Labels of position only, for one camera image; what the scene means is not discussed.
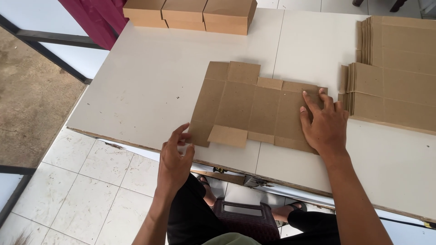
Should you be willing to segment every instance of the black pants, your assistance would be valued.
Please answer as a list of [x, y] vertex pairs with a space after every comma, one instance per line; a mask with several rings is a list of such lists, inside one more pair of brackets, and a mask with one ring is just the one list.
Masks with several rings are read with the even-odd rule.
[[[190, 174], [177, 192], [168, 219], [170, 245], [201, 245], [229, 232], [203, 200], [206, 189]], [[336, 215], [295, 210], [288, 222], [303, 233], [283, 238], [270, 245], [340, 244]]]

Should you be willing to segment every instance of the green shirt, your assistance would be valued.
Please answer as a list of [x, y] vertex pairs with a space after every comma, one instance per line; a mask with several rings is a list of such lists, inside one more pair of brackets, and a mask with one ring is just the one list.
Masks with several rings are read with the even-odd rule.
[[241, 245], [241, 244], [261, 245], [251, 237], [244, 236], [234, 232], [222, 234], [203, 243], [203, 245]]

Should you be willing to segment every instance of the concrete floor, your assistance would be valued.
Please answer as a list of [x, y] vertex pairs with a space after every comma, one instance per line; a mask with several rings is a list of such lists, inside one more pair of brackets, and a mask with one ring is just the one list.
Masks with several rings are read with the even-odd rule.
[[0, 28], [0, 165], [37, 167], [84, 88]]

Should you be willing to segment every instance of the red curtain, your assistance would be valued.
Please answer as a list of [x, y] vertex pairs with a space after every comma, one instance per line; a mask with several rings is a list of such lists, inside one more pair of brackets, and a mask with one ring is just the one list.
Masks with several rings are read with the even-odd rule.
[[101, 47], [111, 50], [116, 37], [127, 24], [123, 15], [126, 0], [59, 0], [88, 36]]

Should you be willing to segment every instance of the tabletop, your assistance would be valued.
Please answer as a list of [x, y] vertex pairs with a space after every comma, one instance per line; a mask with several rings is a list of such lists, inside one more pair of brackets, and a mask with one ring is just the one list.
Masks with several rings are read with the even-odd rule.
[[[209, 61], [260, 64], [261, 77], [328, 87], [356, 61], [356, 21], [367, 16], [257, 9], [247, 36], [126, 25], [67, 122], [69, 128], [159, 150], [189, 122]], [[347, 149], [373, 204], [436, 219], [436, 136], [349, 120]], [[248, 140], [211, 143], [194, 158], [330, 193], [321, 158]]]

